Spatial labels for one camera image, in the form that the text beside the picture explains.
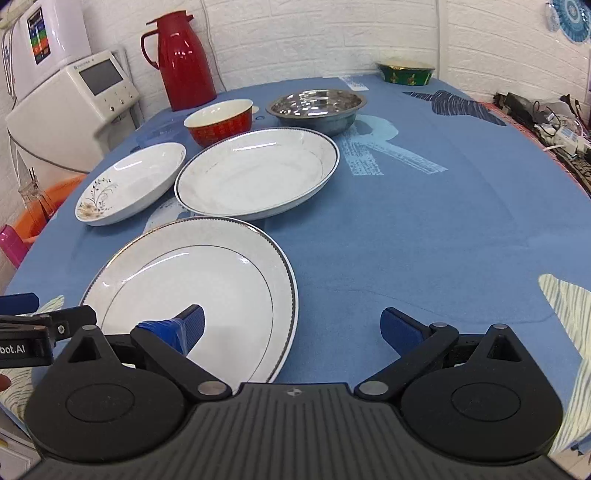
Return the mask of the person's left hand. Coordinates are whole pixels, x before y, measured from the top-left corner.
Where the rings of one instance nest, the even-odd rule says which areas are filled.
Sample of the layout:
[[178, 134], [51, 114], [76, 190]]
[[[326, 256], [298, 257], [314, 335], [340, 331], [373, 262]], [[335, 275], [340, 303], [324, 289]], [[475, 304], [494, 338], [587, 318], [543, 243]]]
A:
[[0, 391], [3, 392], [11, 386], [11, 380], [5, 376], [0, 375]]

